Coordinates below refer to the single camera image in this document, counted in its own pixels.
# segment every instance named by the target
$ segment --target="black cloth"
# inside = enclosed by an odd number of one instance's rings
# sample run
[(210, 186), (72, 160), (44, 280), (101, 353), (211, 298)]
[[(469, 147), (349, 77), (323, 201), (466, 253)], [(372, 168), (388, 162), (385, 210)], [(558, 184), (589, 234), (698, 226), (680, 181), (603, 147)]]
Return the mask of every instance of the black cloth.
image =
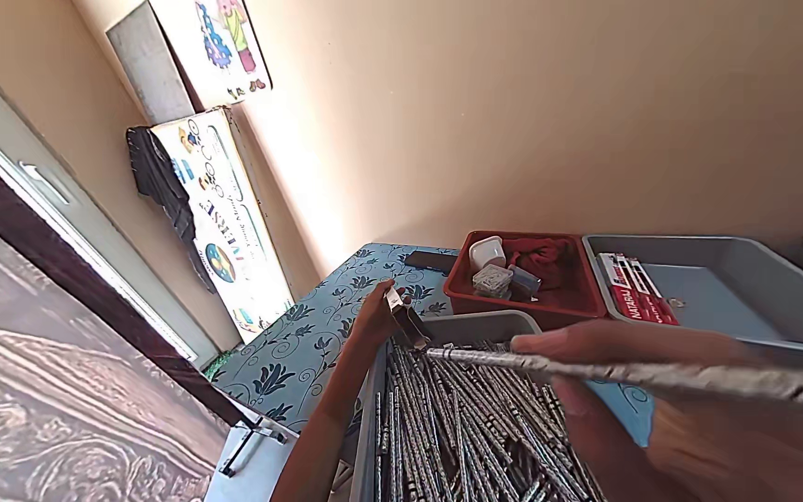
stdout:
[(166, 148), (153, 134), (151, 128), (146, 126), (128, 128), (126, 142), (128, 143), (128, 158), (132, 164), (132, 174), (135, 176), (138, 192), (149, 196), (154, 202), (163, 206), (166, 214), (172, 220), (172, 226), (178, 234), (178, 238), (187, 249), (188, 258), (194, 264), (197, 275), (206, 285), (206, 289), (215, 293), (216, 287), (194, 245), (194, 214), (188, 204), (187, 192), (178, 181), (172, 159), (166, 152)]

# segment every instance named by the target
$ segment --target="poster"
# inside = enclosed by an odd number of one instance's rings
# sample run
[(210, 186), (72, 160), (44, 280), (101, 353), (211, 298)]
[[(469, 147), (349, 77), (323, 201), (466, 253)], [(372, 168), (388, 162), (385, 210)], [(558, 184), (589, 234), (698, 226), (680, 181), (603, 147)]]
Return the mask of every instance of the poster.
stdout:
[(152, 130), (190, 199), (197, 252), (249, 343), (293, 300), (227, 113), (217, 108)]
[(150, 0), (204, 107), (271, 89), (244, 0)]

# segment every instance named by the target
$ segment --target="stacked pencils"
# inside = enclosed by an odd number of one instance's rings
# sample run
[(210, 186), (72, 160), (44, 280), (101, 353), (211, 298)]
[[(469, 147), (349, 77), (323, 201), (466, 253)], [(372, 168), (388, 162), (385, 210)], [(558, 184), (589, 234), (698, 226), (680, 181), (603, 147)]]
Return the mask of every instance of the stacked pencils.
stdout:
[(605, 501), (569, 445), (549, 385), (395, 345), (387, 359), (376, 397), (375, 500)]

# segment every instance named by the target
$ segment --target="blue floral tablecloth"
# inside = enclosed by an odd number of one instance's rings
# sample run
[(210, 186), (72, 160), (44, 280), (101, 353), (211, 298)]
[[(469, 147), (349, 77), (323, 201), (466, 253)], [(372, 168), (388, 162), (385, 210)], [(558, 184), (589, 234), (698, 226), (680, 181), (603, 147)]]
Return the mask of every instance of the blue floral tablecloth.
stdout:
[[(457, 249), (418, 245), (368, 244), (355, 252), (272, 326), (233, 354), (212, 382), (251, 409), (300, 432), (318, 405), (352, 320), (377, 282), (395, 279), (421, 317), (452, 315), (441, 291), (446, 276), (404, 264), (414, 251), (457, 255)], [(634, 441), (645, 447), (652, 427), (652, 396), (640, 388), (588, 382)], [(355, 405), (350, 436), (361, 422), (362, 400)]]

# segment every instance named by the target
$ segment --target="red pencil box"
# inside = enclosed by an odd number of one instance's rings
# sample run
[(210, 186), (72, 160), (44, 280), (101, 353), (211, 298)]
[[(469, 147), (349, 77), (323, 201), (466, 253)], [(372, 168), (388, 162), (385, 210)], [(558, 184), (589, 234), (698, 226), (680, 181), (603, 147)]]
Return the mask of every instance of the red pencil box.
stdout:
[(637, 293), (631, 286), (625, 269), (616, 260), (616, 256), (612, 253), (600, 253), (599, 258), (606, 271), (609, 290), (612, 291), (612, 298), (615, 299), (619, 312), (636, 321), (649, 321), (648, 314), (644, 314)]
[(679, 326), (671, 307), (665, 302), (665, 299), (652, 282), (650, 275), (643, 268), (643, 265), (637, 258), (627, 258), (625, 260), (628, 265), (633, 281), (640, 292), (640, 299), (643, 302), (650, 314), (650, 321), (659, 324), (672, 324)]

